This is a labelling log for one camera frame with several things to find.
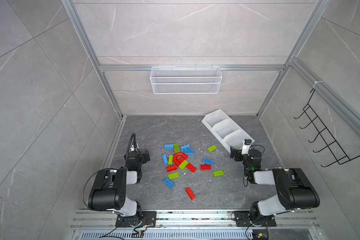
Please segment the white three-compartment bin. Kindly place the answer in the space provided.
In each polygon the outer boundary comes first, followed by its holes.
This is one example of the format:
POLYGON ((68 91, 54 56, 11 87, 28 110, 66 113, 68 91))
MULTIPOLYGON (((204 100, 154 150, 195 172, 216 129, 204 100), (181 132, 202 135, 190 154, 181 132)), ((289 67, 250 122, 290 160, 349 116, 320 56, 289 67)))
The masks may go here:
POLYGON ((202 123, 228 153, 231 152, 231 147, 241 150, 245 139, 251 140, 252 143, 255 142, 244 129, 221 109, 207 114, 202 119, 202 123))

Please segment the red lego bottom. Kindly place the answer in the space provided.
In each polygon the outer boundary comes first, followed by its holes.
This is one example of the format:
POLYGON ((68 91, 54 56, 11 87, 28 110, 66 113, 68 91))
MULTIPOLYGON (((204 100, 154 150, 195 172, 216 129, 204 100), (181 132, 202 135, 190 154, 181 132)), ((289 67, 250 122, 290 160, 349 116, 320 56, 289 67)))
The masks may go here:
POLYGON ((186 188, 186 193, 188 194, 188 196, 191 198, 192 201, 195 199, 196 196, 190 188, 186 188))

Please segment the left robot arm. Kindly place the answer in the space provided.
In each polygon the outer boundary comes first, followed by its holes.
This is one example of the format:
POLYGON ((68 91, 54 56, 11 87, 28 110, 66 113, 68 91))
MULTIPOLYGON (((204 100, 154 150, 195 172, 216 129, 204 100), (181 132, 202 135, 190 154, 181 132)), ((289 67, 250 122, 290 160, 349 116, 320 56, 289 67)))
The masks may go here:
POLYGON ((137 201, 127 197, 127 185, 134 185, 142 179, 142 165, 150 161, 148 151, 141 152, 136 141, 136 134, 132 133, 125 157, 125 166, 118 169, 104 168, 93 173, 86 181, 94 182, 86 198, 82 192, 82 201, 86 208, 96 212, 112 211, 124 218, 142 220, 142 207, 137 201))

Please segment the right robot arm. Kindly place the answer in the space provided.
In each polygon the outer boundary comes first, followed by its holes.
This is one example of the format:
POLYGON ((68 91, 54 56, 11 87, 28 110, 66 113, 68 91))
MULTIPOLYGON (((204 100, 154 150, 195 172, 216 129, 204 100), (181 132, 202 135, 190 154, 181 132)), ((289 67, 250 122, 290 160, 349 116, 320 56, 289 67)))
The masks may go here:
POLYGON ((250 208, 248 219, 256 226, 278 214, 296 209, 312 209, 320 205, 320 197, 300 168, 261 169, 262 152, 254 146, 242 150, 230 147, 230 158, 241 162, 244 166, 244 186, 270 185, 275 186, 277 193, 262 201, 254 202, 250 208))

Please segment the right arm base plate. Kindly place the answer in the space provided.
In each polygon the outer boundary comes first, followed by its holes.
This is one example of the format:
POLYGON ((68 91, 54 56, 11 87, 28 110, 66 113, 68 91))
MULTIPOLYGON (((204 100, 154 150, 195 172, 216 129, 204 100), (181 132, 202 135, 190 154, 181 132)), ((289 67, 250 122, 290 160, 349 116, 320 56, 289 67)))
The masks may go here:
POLYGON ((274 216, 262 216, 250 211, 234 211, 231 213, 231 220, 237 227, 276 227, 274 216))

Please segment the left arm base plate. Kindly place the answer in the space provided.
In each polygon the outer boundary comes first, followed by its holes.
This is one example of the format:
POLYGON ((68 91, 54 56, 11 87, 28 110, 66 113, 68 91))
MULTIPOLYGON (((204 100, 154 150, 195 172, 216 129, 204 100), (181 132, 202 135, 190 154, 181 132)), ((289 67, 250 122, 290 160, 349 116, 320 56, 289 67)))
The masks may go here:
POLYGON ((132 217, 117 217, 117 221, 115 227, 119 228, 136 228, 136 227, 144 227, 155 226, 157 219, 156 211, 142 211, 141 214, 137 213, 132 217))

